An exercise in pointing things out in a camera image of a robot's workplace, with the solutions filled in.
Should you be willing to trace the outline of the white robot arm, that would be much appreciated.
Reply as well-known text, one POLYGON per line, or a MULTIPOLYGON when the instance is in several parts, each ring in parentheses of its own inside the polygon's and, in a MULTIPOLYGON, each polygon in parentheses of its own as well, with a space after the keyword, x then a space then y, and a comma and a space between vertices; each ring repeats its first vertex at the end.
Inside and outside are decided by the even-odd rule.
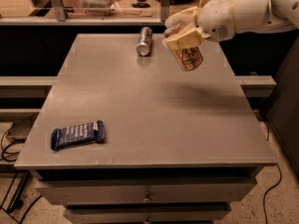
POLYGON ((206 39, 221 42, 237 34, 272 34, 299 28, 299 0, 210 0, 203 7, 184 9, 165 21, 182 30, 164 39, 171 49, 188 49, 206 39))

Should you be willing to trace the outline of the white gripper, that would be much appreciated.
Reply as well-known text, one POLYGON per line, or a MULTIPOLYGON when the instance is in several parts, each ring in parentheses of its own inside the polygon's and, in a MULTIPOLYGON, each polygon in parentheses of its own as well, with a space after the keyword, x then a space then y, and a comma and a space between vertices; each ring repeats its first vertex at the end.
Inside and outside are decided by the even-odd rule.
POLYGON ((198 7, 183 9, 164 22, 163 44, 170 50, 189 49, 208 38, 221 42, 236 34, 262 33, 269 17, 269 1, 211 0, 199 11, 198 7), (178 23, 184 27, 173 27, 178 23))

